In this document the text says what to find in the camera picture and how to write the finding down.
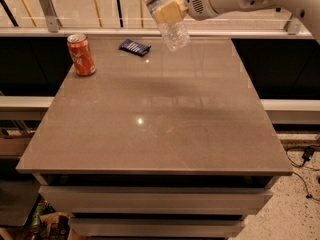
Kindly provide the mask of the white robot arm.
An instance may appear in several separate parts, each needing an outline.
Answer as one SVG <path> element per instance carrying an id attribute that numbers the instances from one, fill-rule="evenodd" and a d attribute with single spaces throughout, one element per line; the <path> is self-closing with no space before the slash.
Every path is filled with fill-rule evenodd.
<path id="1" fill-rule="evenodd" d="M 157 23 L 181 22 L 186 15 L 194 20 L 267 8 L 284 8 L 295 15 L 312 37 L 320 42 L 320 0 L 169 0 L 152 15 Z"/>

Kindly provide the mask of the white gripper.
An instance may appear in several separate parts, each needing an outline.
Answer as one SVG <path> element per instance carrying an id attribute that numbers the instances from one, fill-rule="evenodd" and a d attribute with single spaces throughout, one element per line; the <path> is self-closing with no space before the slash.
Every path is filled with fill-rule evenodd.
<path id="1" fill-rule="evenodd" d="M 198 21 L 212 19 L 239 9 L 239 0 L 173 0 L 156 9 L 152 16 L 157 24 L 181 22 L 187 14 Z"/>

